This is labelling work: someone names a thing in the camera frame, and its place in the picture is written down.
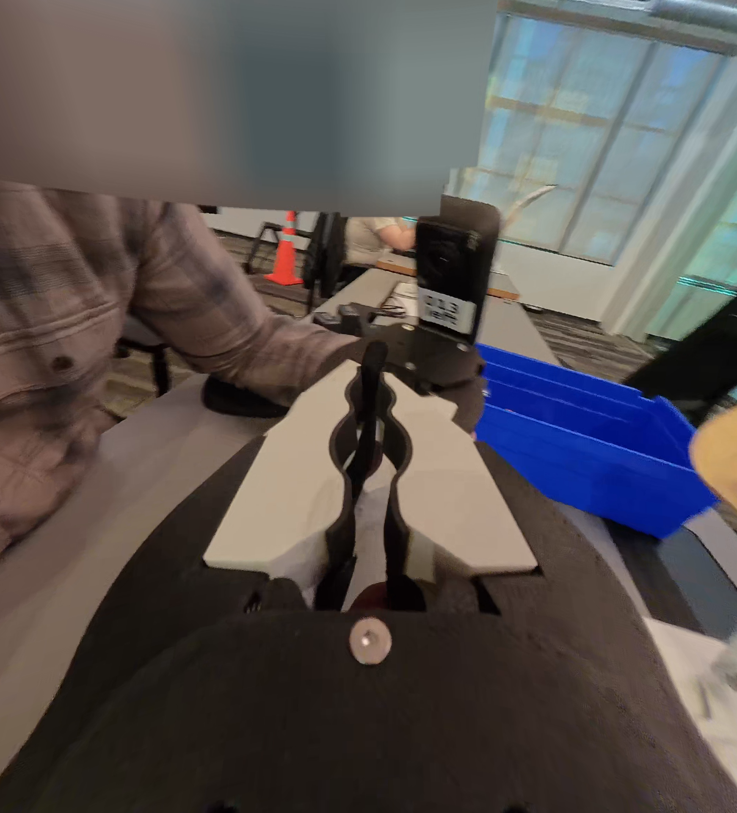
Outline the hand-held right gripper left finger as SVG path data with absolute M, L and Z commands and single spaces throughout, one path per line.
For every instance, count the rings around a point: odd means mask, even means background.
M 266 432 L 203 554 L 210 568 L 293 581 L 316 609 L 340 611 L 355 564 L 352 483 L 360 366 L 347 360 Z

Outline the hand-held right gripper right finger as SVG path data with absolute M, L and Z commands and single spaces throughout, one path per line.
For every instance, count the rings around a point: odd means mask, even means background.
M 381 379 L 383 452 L 394 468 L 383 535 L 393 611 L 424 611 L 445 582 L 536 572 L 536 556 L 454 405 Z

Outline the blue plastic bin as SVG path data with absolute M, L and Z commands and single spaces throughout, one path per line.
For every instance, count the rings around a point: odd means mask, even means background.
M 695 434 L 665 398 L 479 344 L 477 439 L 557 503 L 664 538 L 719 499 L 693 469 Z

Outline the person's left forearm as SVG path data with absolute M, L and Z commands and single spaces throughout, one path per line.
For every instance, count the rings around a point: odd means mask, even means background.
M 195 371 L 290 406 L 366 340 L 278 315 L 187 204 L 145 202 L 130 311 Z

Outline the black round pad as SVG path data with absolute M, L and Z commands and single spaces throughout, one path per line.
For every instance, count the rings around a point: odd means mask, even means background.
M 230 417 L 273 420 L 283 418 L 289 411 L 287 406 L 213 376 L 205 380 L 201 398 L 208 411 Z

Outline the orange traffic cone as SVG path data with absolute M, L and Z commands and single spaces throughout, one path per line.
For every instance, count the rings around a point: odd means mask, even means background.
M 276 256 L 272 271 L 265 279 L 282 287 L 302 285 L 302 278 L 296 272 L 296 237 L 297 212 L 288 210 L 285 213 L 284 225 L 277 233 Z

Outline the white curved book stand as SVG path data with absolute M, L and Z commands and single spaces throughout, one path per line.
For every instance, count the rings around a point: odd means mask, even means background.
M 532 192 L 522 196 L 518 200 L 516 200 L 508 209 L 505 215 L 505 226 L 508 228 L 511 224 L 513 224 L 517 218 L 520 217 L 522 212 L 528 208 L 531 204 L 542 198 L 544 195 L 554 191 L 557 188 L 556 185 L 543 185 Z

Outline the black office chair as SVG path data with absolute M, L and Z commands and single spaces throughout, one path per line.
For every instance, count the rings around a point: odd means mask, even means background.
M 695 428 L 737 387 L 737 295 L 623 384 L 662 397 Z

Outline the person's plaid shirt torso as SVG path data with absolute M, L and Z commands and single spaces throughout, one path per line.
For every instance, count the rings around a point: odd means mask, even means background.
M 0 181 L 0 556 L 94 458 L 107 367 L 161 209 Z

